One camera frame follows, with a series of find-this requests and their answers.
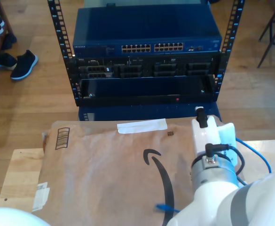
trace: black rack shelf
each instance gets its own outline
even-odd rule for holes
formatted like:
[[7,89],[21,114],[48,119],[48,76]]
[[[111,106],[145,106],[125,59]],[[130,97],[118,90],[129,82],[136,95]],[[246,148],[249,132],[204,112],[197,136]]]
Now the black rack shelf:
[[[47,0],[48,6],[50,8],[52,20],[54,23],[56,35],[59,41],[61,53],[64,59],[66,70],[71,83],[71,88],[74,94],[74,98],[77,106],[83,103],[84,98],[82,97],[80,85],[79,85],[79,67],[76,64],[76,57],[73,56],[68,34],[66,31],[66,25],[64,22],[62,9],[59,0]],[[215,71],[215,88],[213,94],[213,101],[217,101],[220,88],[224,79],[225,71],[228,65],[231,50],[235,41],[237,29],[240,23],[241,15],[243,12],[245,0],[233,0],[233,6],[231,9],[231,14],[225,34],[225,39],[223,41],[223,46],[220,50],[220,57],[218,62],[218,67]]]

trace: brown paper mailer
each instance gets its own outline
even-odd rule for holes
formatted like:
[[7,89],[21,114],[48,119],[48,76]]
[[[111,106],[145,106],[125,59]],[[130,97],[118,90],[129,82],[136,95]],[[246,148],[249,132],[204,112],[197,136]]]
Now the brown paper mailer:
[[181,210],[193,200],[192,119],[135,134],[119,134],[118,121],[54,124],[39,177],[50,193],[33,214],[53,226],[165,225],[173,213],[156,204]]

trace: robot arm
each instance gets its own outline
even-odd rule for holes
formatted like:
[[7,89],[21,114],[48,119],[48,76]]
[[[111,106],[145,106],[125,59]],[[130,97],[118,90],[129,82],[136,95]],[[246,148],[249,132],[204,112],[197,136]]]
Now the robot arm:
[[197,155],[191,172],[194,200],[167,226],[275,226],[275,174],[239,188],[234,169],[237,156],[211,153],[206,145],[231,141],[235,146],[233,124],[219,129],[203,108],[196,112],[197,119],[192,121]]

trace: amazon logo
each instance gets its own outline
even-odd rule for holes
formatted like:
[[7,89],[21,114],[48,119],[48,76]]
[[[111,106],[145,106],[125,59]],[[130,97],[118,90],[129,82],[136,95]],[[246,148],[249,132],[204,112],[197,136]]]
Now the amazon logo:
[[[159,153],[158,151],[156,151],[154,149],[145,149],[143,151],[143,159],[144,159],[144,161],[145,161],[145,163],[147,165],[150,165],[149,158],[148,158],[149,153],[157,154],[157,155],[161,156],[161,153]],[[156,166],[158,168],[158,171],[159,171],[161,179],[162,179],[162,183],[164,185],[165,204],[172,208],[172,211],[166,211],[165,212],[165,217],[164,217],[164,221],[162,223],[162,226],[166,226],[167,223],[173,218],[173,215],[174,215],[173,209],[174,209],[174,205],[175,204],[174,204],[173,187],[172,187],[172,183],[171,183],[170,177],[167,174],[164,166],[154,156],[152,156],[152,159],[153,159],[154,163],[156,164]]]

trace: blue network switch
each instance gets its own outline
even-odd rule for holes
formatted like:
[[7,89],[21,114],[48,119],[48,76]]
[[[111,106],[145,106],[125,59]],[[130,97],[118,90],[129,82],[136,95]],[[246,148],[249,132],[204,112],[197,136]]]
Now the blue network switch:
[[222,37],[208,5],[81,8],[77,58],[217,52]]

